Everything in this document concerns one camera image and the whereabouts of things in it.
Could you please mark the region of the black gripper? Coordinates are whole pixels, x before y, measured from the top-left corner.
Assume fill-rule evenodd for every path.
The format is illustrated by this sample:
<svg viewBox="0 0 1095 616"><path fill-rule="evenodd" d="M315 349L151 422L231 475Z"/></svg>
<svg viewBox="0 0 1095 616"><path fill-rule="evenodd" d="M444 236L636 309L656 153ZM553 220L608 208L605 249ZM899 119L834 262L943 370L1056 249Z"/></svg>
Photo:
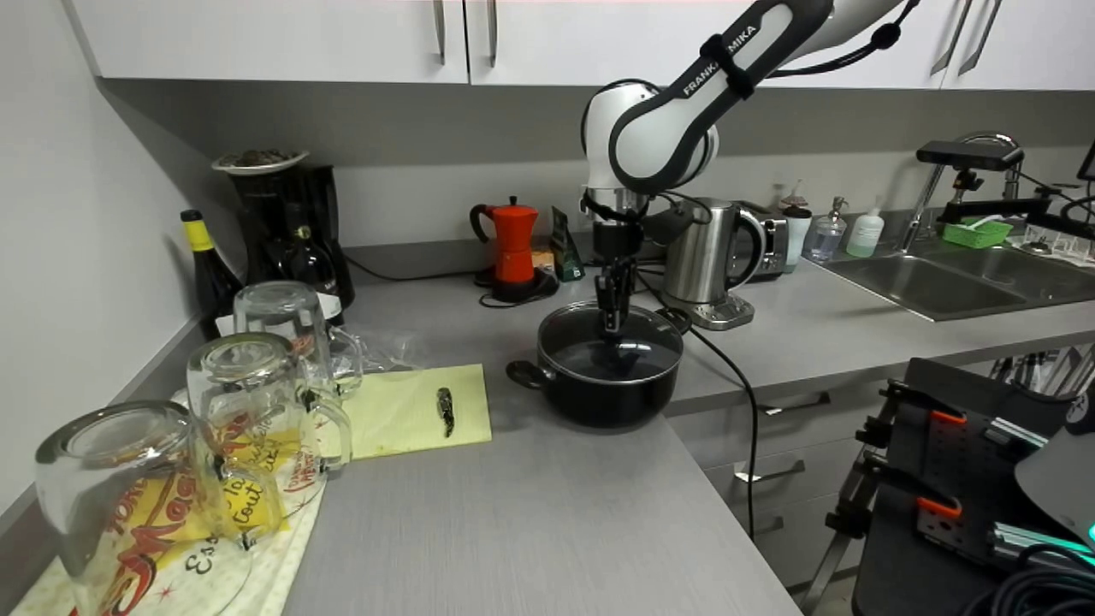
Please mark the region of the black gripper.
<svg viewBox="0 0 1095 616"><path fill-rule="evenodd" d="M630 321L630 280L625 267L633 254L641 249L641 228L633 224L608 224L596 220L593 224L593 249L599 261L599 278L596 280L596 309L599 309L599 331L614 337L624 331Z"/></svg>

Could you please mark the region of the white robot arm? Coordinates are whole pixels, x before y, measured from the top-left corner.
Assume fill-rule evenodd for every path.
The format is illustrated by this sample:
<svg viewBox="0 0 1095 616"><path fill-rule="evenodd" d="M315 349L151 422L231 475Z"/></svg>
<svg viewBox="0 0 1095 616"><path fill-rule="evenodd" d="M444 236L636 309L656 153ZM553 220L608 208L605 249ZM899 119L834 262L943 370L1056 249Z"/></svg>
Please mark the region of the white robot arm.
<svg viewBox="0 0 1095 616"><path fill-rule="evenodd" d="M582 111L584 191L599 327L630 321L648 203L689 185L715 156L715 122L763 80L819 76L885 51L922 0L754 0L703 41L666 87L617 80Z"/></svg>

